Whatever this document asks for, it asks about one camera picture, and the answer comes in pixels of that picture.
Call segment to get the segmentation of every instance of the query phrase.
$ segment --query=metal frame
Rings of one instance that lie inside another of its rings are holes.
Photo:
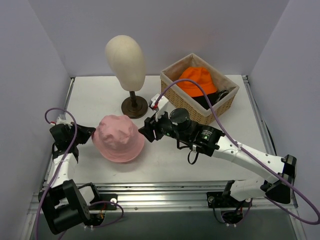
[[[244,85],[250,99],[250,103],[259,126],[263,143],[268,154],[275,154],[268,130],[262,119],[256,102],[250,90],[248,76],[243,76]],[[68,108],[75,79],[71,79],[70,87],[65,100],[65,109]],[[47,179],[51,164],[47,169],[43,187],[47,186]],[[207,192],[222,191],[226,181],[199,181],[199,182],[157,182],[157,183],[97,183],[95,184],[100,194],[118,194],[118,202],[126,212],[195,212],[212,211],[208,208]],[[285,207],[297,214],[297,202],[292,196],[292,203]],[[21,234],[22,240],[29,240],[38,208],[38,194],[34,194],[27,213],[26,222]],[[265,198],[255,198],[251,208],[254,210],[277,209],[277,207]],[[298,240],[305,240],[306,236],[300,221],[291,217],[291,222]]]

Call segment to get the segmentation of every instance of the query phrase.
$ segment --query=white wall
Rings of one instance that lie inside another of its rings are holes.
[[[29,0],[72,76],[111,75],[114,36],[141,45],[148,74],[194,52],[225,74],[248,74],[288,0]]]
[[[290,0],[250,85],[279,155],[297,157],[295,185],[320,208],[320,1]],[[300,216],[316,220],[298,198]],[[320,226],[304,225],[308,240]]]
[[[51,150],[44,113],[70,78],[27,0],[0,2],[0,239],[17,240]]]

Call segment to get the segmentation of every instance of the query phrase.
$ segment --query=pink bucket hat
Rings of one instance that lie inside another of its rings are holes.
[[[145,137],[126,116],[105,116],[92,135],[92,142],[108,160],[125,163],[136,158],[145,145]]]

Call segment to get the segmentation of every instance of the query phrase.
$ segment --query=cable clip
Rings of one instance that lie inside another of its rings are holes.
[[[158,122],[161,116],[165,113],[165,111],[167,110],[167,105],[169,103],[169,100],[165,96],[162,96],[159,102],[155,104],[159,96],[160,94],[157,93],[153,98],[151,98],[151,102],[149,103],[149,107],[153,111],[156,111],[155,113],[156,122]]]
[[[197,153],[197,145],[192,144],[192,152]]]
[[[241,148],[242,148],[242,143],[238,143],[238,148],[237,148],[237,150],[235,151],[235,154],[234,154],[231,162],[233,162],[233,161],[235,160],[235,158],[237,157],[237,154],[242,151]]]

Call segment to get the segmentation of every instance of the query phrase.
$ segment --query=basket rim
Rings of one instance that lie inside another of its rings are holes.
[[[208,69],[211,69],[215,71],[218,75],[220,75],[222,78],[226,79],[230,84],[233,85],[233,89],[219,102],[217,102],[215,105],[213,105],[213,109],[216,111],[219,107],[223,106],[224,103],[229,101],[231,98],[233,98],[240,87],[233,82],[231,79],[229,79],[227,76],[224,74],[220,73],[217,69],[215,69],[213,66],[211,66],[208,62],[203,60],[201,57],[196,55],[195,53],[190,53],[187,56],[181,58],[180,60],[176,61],[175,63],[171,64],[170,66],[166,67],[163,69],[160,73],[160,79],[163,81],[166,85],[169,85],[173,81],[166,75],[166,71],[172,67],[174,67],[176,64],[179,62],[185,60],[186,58],[194,58],[197,59],[198,61],[202,62]],[[189,96],[185,91],[183,91],[180,87],[177,85],[173,85],[170,89],[174,91],[175,94],[180,96],[184,101],[186,101],[188,104],[190,104],[198,113],[203,115],[204,117],[208,117],[210,114],[212,114],[210,108],[207,110],[204,107],[202,107],[197,101],[195,101],[191,96]]]

